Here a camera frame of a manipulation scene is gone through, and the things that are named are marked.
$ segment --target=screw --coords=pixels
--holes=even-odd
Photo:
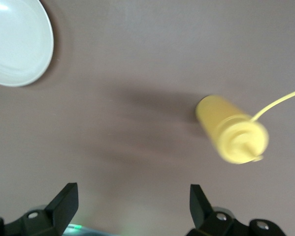
[[[219,220],[227,220],[227,217],[223,213],[217,213],[216,217]]]
[[[33,219],[33,218],[36,218],[38,216],[38,213],[37,212],[33,212],[31,214],[28,215],[28,218],[29,219]]]
[[[268,230],[269,229],[269,226],[267,225],[267,223],[265,223],[263,221],[257,221],[257,226],[260,229],[263,229],[263,230]]]

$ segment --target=white plate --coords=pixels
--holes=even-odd
[[[38,0],[0,0],[0,85],[37,80],[50,64],[53,46],[51,23]]]

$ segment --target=yellow string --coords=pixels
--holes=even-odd
[[[272,107],[276,106],[277,104],[284,102],[287,99],[290,99],[291,97],[295,96],[295,91],[291,92],[290,94],[285,95],[284,97],[281,97],[280,99],[277,99],[276,101],[272,102],[271,104],[267,105],[265,108],[263,108],[261,111],[256,113],[252,118],[251,121],[256,121],[257,119],[260,118],[265,112],[267,112],[269,109]]]

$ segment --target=yellow squeeze bottle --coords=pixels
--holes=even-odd
[[[220,96],[202,99],[196,108],[197,119],[220,156],[233,164],[262,159],[268,145],[268,132],[251,116]]]

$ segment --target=green light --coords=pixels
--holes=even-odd
[[[74,226],[74,229],[77,229],[77,230],[80,230],[81,228],[82,228],[81,225],[75,225],[75,226]]]

